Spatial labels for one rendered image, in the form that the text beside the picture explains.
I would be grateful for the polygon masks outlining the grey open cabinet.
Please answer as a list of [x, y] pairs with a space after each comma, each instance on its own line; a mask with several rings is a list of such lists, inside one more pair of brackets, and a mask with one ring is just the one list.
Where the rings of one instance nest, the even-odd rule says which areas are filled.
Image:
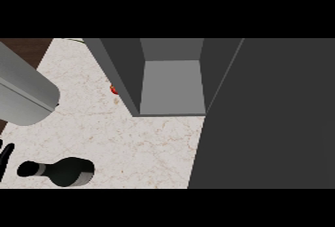
[[131, 116], [207, 115], [241, 38], [87, 38], [84, 42]]

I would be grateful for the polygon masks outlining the dark wine bottle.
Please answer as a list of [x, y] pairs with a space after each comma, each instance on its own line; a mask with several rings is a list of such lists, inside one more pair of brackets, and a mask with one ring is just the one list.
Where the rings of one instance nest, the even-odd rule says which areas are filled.
[[95, 164], [90, 160], [68, 157], [53, 164], [25, 161], [18, 167], [18, 175], [47, 176], [61, 187], [81, 186], [89, 183], [95, 175]]

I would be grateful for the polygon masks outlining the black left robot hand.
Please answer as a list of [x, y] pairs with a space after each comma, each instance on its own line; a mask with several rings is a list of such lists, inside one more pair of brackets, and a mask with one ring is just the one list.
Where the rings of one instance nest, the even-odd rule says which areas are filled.
[[6, 164], [13, 150], [15, 150], [15, 144], [10, 143], [6, 145], [3, 151], [0, 152], [0, 181], [3, 180], [3, 176], [6, 172]]

